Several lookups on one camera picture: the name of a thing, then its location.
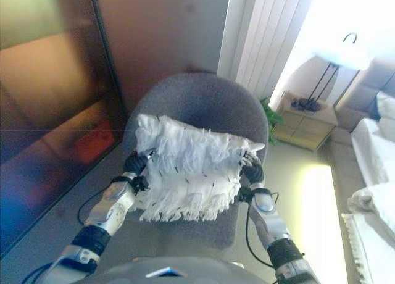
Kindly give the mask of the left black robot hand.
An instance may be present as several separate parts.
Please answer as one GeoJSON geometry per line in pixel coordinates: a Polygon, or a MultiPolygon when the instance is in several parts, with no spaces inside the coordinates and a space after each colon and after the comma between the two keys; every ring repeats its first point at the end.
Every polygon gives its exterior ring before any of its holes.
{"type": "Polygon", "coordinates": [[[142,153],[133,151],[124,162],[124,172],[140,175],[154,154],[155,150],[145,151],[142,153]]]}

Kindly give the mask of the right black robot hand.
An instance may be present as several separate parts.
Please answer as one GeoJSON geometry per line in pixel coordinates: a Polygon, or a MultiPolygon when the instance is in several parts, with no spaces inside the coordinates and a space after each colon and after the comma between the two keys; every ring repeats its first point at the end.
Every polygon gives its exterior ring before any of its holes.
{"type": "Polygon", "coordinates": [[[241,166],[239,174],[245,176],[250,184],[262,183],[264,181],[264,171],[260,159],[257,156],[246,151],[239,165],[241,166]]]}

